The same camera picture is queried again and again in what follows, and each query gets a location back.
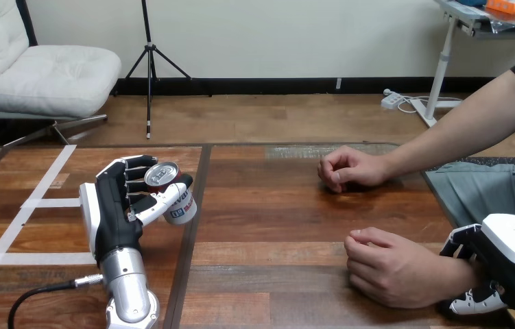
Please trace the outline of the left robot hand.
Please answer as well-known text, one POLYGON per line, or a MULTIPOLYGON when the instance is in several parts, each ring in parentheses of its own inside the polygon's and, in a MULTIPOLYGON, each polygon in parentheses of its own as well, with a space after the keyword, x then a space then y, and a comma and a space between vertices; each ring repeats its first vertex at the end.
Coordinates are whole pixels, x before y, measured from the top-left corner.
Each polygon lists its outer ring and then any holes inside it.
POLYGON ((81 184, 80 208, 95 262, 116 249, 140 249, 143 228, 159 218, 175 226, 192 220, 192 183, 176 163, 136 155, 113 160, 95 182, 81 184))

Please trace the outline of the person's hand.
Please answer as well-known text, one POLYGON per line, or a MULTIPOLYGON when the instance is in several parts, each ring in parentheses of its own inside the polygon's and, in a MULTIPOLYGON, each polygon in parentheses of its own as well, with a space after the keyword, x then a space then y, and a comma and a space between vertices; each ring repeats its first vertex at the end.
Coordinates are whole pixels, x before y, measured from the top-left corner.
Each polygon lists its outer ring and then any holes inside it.
POLYGON ((424 308, 477 285, 478 275, 464 260, 438 256, 402 236, 369 227, 344 241, 350 283, 364 295, 392 308, 424 308))
POLYGON ((392 174, 387 156, 373 156, 341 146, 323 157, 317 167, 318 177, 334 193, 346 191, 346 185, 377 186, 392 174))

